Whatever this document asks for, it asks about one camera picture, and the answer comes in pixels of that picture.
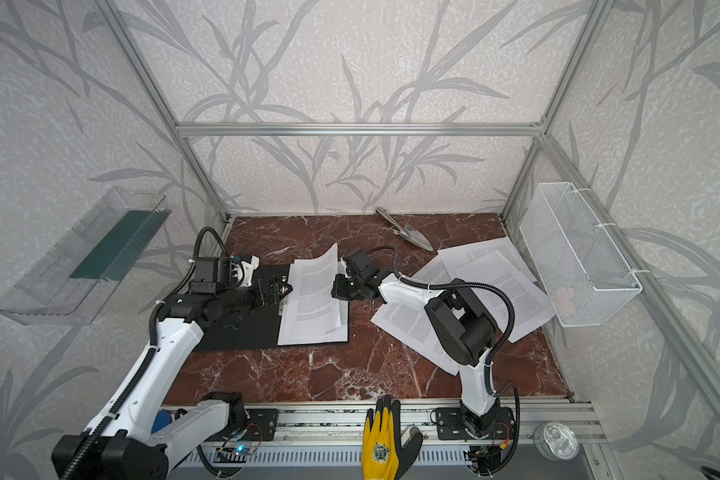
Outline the black file folder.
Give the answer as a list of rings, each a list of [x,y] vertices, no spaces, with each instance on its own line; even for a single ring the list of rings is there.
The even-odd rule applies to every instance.
[[[266,279],[271,276],[285,277],[286,281],[290,266],[263,265],[257,268],[253,274],[254,279]],[[339,302],[341,307],[342,326],[337,333],[331,333],[325,340],[316,342],[302,342],[285,347],[307,346],[320,343],[341,344],[349,341],[349,312],[348,302]],[[209,327],[200,343],[192,353],[234,351],[234,350],[265,350],[280,347],[278,337],[281,322],[281,310],[284,303],[267,306],[251,312],[238,322],[237,328],[234,325],[215,323]]]

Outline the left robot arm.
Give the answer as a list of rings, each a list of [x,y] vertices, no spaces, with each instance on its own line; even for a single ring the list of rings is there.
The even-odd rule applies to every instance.
[[[112,398],[78,435],[52,452],[62,479],[164,479],[211,436],[245,434],[250,417],[240,394],[212,392],[167,427],[153,428],[182,365],[215,323],[277,305],[292,286],[280,277],[220,293],[177,294],[158,304],[149,341]]]

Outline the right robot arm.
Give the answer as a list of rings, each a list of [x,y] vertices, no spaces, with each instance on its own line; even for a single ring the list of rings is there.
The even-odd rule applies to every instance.
[[[460,408],[465,423],[475,429],[495,420],[500,407],[491,368],[494,357],[509,340],[515,326],[515,309],[508,295],[486,283],[460,279],[423,283],[393,266],[382,268],[370,250],[355,248],[341,257],[345,272],[336,275],[331,295],[338,300],[379,298],[426,314],[445,353],[459,366]],[[504,331],[480,298],[487,291],[502,301],[508,323]]]

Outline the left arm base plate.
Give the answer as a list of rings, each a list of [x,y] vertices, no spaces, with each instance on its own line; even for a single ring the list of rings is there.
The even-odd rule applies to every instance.
[[[279,410],[276,408],[249,408],[249,422],[240,437],[244,442],[272,442],[278,425]]]

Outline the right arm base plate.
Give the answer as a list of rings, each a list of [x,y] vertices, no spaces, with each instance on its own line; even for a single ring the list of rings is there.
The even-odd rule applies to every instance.
[[[513,437],[517,426],[513,410],[505,406],[494,405],[481,417],[460,407],[440,407],[432,414],[439,440],[505,441]]]

